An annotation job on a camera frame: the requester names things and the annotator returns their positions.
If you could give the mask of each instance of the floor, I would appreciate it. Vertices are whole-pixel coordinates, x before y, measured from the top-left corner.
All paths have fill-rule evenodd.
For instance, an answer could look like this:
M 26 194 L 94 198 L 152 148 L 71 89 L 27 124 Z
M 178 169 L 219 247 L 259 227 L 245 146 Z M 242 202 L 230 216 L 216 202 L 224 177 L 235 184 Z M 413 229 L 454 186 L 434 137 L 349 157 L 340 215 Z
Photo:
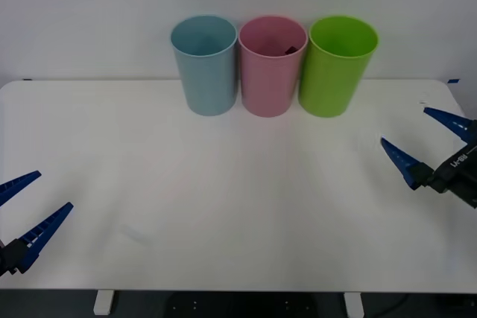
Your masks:
M 170 292 L 116 292 L 112 318 L 162 317 Z M 320 318 L 346 318 L 341 295 L 316 293 Z M 0 290 L 1 318 L 93 318 L 92 308 L 96 292 L 93 290 Z M 362 295 L 367 316 L 373 318 L 402 298 L 398 293 L 366 293 Z M 442 308 L 435 295 L 412 294 L 404 305 L 386 318 L 467 318 L 477 317 L 477 308 Z

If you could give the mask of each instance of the object inside pink cup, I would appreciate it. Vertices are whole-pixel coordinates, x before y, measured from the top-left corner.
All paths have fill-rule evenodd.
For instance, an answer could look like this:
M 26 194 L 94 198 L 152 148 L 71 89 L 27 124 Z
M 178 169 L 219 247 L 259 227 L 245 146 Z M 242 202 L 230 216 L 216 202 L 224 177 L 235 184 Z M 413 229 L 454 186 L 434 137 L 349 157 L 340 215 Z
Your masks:
M 296 22 L 281 16 L 263 16 L 248 22 L 240 30 L 240 42 L 249 51 L 268 57 L 280 57 L 298 51 L 306 44 L 306 33 Z

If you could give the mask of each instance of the plastic cup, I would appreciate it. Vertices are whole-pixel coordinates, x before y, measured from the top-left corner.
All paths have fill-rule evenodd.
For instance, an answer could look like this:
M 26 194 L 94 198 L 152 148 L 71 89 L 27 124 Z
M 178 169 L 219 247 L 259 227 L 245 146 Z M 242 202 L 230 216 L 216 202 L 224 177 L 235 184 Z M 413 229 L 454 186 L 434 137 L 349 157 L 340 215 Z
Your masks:
M 172 31 L 187 105 L 195 113 L 220 115 L 236 102 L 236 40 L 235 26 L 219 16 L 195 16 Z
M 300 76 L 306 30 L 283 16 L 261 16 L 247 22 L 238 37 L 245 108 L 260 117 L 283 114 Z
M 340 115 L 378 46 L 378 34 L 362 20 L 330 16 L 317 20 L 309 36 L 298 99 L 313 115 Z

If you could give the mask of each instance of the white table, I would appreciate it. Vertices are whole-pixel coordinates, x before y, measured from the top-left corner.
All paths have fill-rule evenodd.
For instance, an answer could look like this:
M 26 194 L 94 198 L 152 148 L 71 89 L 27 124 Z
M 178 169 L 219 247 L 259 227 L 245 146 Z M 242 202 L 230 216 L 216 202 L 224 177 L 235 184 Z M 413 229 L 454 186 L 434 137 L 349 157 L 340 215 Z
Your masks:
M 423 114 L 460 112 L 437 81 L 363 80 L 338 118 L 201 117 L 177 80 L 14 82 L 0 104 L 1 178 L 43 174 L 3 241 L 75 205 L 1 288 L 477 293 L 477 213 L 379 145 L 433 168 L 463 146 Z

